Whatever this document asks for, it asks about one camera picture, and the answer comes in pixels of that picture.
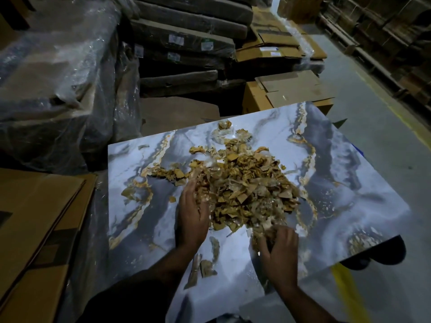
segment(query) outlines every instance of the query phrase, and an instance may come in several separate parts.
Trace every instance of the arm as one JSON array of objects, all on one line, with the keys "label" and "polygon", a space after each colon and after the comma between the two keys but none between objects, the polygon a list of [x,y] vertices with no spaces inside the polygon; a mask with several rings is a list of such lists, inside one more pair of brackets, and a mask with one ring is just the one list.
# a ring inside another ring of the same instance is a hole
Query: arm
[{"label": "arm", "polygon": [[263,270],[274,285],[296,323],[335,323],[325,309],[298,287],[298,234],[292,228],[277,227],[271,253],[266,238],[259,239]]},{"label": "arm", "polygon": [[78,322],[136,320],[142,311],[151,312],[155,322],[164,321],[181,278],[208,233],[208,203],[201,202],[198,209],[195,189],[196,181],[189,181],[180,197],[177,247],[148,270],[97,294],[89,301]]}]

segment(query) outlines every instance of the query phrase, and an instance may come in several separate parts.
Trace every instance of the left hand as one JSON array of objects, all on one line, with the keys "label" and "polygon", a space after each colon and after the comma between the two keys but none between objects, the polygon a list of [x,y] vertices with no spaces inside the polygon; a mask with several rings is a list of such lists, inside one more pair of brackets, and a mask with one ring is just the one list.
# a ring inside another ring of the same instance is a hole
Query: left hand
[{"label": "left hand", "polygon": [[183,192],[181,193],[179,202],[179,245],[197,252],[200,245],[207,237],[209,228],[209,205],[207,201],[203,201],[198,209],[194,192],[197,181],[189,180]]}]

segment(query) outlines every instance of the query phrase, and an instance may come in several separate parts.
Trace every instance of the marble-pattern board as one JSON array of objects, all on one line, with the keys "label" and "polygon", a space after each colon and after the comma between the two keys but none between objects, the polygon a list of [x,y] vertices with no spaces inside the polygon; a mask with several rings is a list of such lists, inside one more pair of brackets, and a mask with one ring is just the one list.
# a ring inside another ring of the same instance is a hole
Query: marble-pattern board
[{"label": "marble-pattern board", "polygon": [[[286,105],[231,118],[235,130],[252,134],[253,149],[267,146],[304,198],[287,216],[299,242],[299,278],[311,275],[399,234],[409,206],[312,103]],[[120,279],[146,269],[174,248],[175,211],[182,186],[140,176],[160,163],[188,171],[191,146],[224,148],[213,139],[218,122],[109,145],[109,238],[111,271]],[[135,194],[123,190],[135,188]],[[169,197],[176,197],[175,203]],[[260,268],[245,227],[210,230],[199,253],[212,260],[210,236],[220,242],[217,276],[184,290],[189,265],[172,301],[168,322],[206,322],[264,295]]]}]

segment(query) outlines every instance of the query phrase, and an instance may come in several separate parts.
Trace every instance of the stack of wrapped boards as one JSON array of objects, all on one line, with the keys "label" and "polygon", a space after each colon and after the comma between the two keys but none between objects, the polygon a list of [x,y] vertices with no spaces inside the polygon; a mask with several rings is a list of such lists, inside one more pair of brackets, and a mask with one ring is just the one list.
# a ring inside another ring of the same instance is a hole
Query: stack of wrapped boards
[{"label": "stack of wrapped boards", "polygon": [[135,53],[144,62],[143,97],[229,85],[222,81],[223,70],[235,57],[234,40],[247,37],[252,0],[134,1],[140,13],[132,27],[138,44]]}]

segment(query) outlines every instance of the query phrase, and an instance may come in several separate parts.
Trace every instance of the barcode label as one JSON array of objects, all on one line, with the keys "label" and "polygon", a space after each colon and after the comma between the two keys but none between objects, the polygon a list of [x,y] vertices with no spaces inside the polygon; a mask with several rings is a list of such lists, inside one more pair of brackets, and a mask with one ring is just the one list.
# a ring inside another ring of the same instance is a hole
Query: barcode label
[{"label": "barcode label", "polygon": [[276,46],[264,46],[260,48],[261,51],[278,51]]},{"label": "barcode label", "polygon": [[202,42],[200,44],[200,49],[202,51],[212,51],[214,49],[214,43],[213,42]]},{"label": "barcode label", "polygon": [[175,62],[179,62],[181,59],[181,56],[178,53],[168,52],[168,59],[175,61]]},{"label": "barcode label", "polygon": [[184,45],[184,37],[169,35],[169,43],[174,43],[183,46]]},{"label": "barcode label", "polygon": [[138,58],[143,58],[143,46],[139,44],[135,44],[135,55]]}]

